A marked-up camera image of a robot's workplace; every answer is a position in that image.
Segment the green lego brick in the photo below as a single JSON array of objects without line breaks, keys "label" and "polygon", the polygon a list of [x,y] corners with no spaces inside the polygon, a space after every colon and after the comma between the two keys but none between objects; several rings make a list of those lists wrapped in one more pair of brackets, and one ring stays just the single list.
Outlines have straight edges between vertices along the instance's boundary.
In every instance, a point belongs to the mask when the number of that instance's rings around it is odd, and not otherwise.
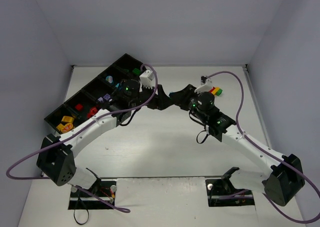
[{"label": "green lego brick", "polygon": [[137,75],[137,76],[139,76],[139,75],[141,74],[141,70],[138,69],[138,68],[134,68],[134,69],[132,70],[132,72],[133,72],[135,75]]}]

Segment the lavender lego brick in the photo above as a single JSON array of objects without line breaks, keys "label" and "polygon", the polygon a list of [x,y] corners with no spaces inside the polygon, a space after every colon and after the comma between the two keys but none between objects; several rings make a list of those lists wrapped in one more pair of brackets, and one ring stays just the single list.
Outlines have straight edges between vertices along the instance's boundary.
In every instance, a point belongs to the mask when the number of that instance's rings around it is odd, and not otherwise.
[{"label": "lavender lego brick", "polygon": [[105,101],[108,101],[110,98],[111,98],[111,96],[109,94],[106,94],[106,95],[103,96],[103,99]]}]

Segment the red round lego piece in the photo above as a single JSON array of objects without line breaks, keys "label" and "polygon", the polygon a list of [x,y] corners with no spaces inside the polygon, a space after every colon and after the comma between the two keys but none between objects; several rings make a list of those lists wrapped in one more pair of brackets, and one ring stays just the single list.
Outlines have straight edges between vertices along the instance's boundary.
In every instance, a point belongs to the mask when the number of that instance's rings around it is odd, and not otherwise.
[{"label": "red round lego piece", "polygon": [[94,116],[97,112],[98,112],[97,107],[92,107],[92,108],[89,110],[89,113],[90,113],[91,116]]}]

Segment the yellow lego brick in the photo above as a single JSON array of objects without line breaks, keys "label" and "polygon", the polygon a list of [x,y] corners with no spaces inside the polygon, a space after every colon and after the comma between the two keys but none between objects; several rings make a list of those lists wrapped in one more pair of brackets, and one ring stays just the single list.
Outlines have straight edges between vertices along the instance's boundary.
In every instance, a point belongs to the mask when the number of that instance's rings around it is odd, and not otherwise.
[{"label": "yellow lego brick", "polygon": [[61,119],[61,123],[66,125],[66,124],[73,124],[75,119],[72,116],[63,116]]}]

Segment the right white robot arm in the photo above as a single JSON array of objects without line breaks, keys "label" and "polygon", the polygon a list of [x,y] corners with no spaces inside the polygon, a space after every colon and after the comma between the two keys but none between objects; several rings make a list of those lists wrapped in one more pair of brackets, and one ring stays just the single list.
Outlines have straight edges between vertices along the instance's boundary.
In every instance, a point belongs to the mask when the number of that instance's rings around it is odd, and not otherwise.
[{"label": "right white robot arm", "polygon": [[184,89],[170,93],[173,104],[187,111],[190,117],[199,120],[206,133],[219,142],[235,148],[261,172],[241,172],[237,170],[231,180],[239,189],[252,189],[265,193],[275,204],[284,207],[305,185],[305,180],[297,173],[302,171],[301,160],[294,154],[286,156],[264,144],[259,148],[256,139],[240,132],[235,120],[215,106],[215,97],[209,92],[196,93],[189,84]]}]

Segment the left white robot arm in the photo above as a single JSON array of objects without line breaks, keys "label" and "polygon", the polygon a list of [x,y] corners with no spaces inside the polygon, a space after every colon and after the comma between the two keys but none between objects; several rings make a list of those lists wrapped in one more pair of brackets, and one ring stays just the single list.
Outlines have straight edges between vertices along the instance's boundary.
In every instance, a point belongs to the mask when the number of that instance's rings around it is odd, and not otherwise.
[{"label": "left white robot arm", "polygon": [[88,190],[100,178],[88,169],[77,167],[75,157],[102,134],[129,123],[129,118],[142,107],[162,111],[172,105],[160,84],[145,86],[137,80],[125,80],[112,94],[96,103],[97,112],[85,121],[73,124],[58,136],[47,135],[36,165],[57,186],[70,184]]}]

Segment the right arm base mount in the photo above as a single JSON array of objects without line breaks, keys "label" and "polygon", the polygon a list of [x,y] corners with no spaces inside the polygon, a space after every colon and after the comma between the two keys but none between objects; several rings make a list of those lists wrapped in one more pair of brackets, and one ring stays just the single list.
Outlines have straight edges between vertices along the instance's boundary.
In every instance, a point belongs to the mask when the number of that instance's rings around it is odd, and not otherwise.
[{"label": "right arm base mount", "polygon": [[236,189],[228,179],[206,179],[205,185],[207,203],[211,208],[255,205],[251,190]]}]

